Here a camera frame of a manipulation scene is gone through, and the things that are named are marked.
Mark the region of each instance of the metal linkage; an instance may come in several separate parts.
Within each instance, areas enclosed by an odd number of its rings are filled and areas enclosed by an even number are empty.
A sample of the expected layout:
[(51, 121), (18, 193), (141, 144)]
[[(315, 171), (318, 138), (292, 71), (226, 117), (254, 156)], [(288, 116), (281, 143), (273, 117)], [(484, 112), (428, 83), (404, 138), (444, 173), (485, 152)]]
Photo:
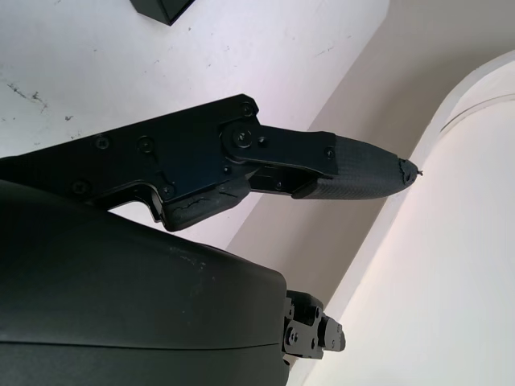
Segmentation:
[(310, 294), (286, 294), (282, 351), (299, 358), (322, 359), (323, 351), (345, 349), (342, 326), (323, 312), (322, 302)]

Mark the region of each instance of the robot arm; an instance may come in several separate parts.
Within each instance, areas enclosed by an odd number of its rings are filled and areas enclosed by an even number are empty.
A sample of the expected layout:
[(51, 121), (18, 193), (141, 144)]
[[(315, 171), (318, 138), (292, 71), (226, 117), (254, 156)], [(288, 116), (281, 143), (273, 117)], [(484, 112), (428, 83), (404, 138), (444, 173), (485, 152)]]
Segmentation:
[(0, 160), (0, 384), (284, 386), (285, 353), (342, 351), (342, 327), (280, 273), (169, 231), (251, 191), (372, 199), (417, 167), (332, 133), (260, 125), (235, 96)]
[(260, 125), (257, 113), (253, 99), (235, 96), (0, 160), (0, 179), (106, 210), (141, 201), (178, 231), (251, 191), (375, 199), (417, 177), (413, 163), (376, 146)]

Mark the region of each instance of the white curved panel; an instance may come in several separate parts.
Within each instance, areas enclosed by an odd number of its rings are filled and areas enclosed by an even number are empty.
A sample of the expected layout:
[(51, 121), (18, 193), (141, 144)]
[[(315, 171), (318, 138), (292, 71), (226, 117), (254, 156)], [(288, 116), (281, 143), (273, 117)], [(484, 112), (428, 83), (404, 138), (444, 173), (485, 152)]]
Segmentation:
[(515, 383), (513, 127), (504, 103), (438, 143), (306, 385)]

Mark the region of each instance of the scratch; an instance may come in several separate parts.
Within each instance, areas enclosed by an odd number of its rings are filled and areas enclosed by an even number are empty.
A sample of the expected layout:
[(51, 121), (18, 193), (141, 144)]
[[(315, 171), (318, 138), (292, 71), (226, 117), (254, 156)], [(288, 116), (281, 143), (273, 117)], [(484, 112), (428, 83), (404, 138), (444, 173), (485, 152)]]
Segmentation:
[(228, 195), (229, 197), (233, 197), (235, 199), (238, 198), (237, 195), (231, 195), (230, 193), (227, 193), (226, 191), (219, 191), (218, 193), (221, 195)]
[(19, 88), (17, 88), (14, 83), (8, 84), (9, 88), (13, 90), (13, 92), (16, 92), (18, 95), (20, 95), (23, 99), (28, 99), (23, 92), (19, 91)]
[(175, 209), (173, 209), (172, 212), (178, 211), (178, 210), (188, 209), (191, 205), (195, 205), (196, 203), (199, 203), (200, 201), (209, 201), (209, 199), (205, 199), (204, 197), (200, 197), (199, 199), (196, 199), (195, 201), (193, 201), (192, 203), (189, 203), (188, 205), (186, 205), (184, 207), (176, 207)]
[(194, 258), (191, 258), (191, 259), (190, 259), (189, 257), (187, 257), (187, 256), (183, 256), (183, 255), (179, 255), (179, 257), (180, 257), (181, 259), (183, 259), (184, 261), (187, 261), (187, 262), (188, 262), (188, 263), (190, 263), (191, 265), (195, 265), (195, 264), (196, 264), (196, 259), (194, 259)]
[(43, 108), (41, 109), (41, 111), (39, 111), (40, 114), (42, 114), (43, 111), (45, 111), (48, 108), (48, 104), (39, 97), (39, 92), (36, 91), (34, 95), (32, 95), (32, 99), (43, 104)]
[(315, 14), (318, 14), (319, 13), (319, 10), (320, 8), (322, 8), (323, 4), (325, 3), (325, 0), (322, 0), (320, 3), (319, 3), (319, 6), (316, 7), (316, 10), (315, 10)]
[(326, 52), (329, 52), (330, 50), (332, 50), (335, 46), (330, 46), (327, 50), (323, 50), (322, 52), (319, 52), (318, 54), (315, 55), (315, 58), (322, 55), (322, 54), (325, 54)]

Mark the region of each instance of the black metal bracket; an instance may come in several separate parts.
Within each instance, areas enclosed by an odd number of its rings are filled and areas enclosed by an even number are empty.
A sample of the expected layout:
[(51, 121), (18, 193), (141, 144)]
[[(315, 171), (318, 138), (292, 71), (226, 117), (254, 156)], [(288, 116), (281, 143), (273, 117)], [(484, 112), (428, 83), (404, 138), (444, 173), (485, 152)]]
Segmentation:
[(287, 291), (282, 351), (299, 358), (322, 359), (323, 351), (343, 351), (342, 326), (323, 312), (317, 298)]
[(260, 125), (258, 111), (252, 98), (234, 96), (0, 159), (0, 179), (104, 210), (139, 201), (177, 231), (251, 191), (375, 198), (416, 178), (416, 166), (395, 154), (333, 133)]

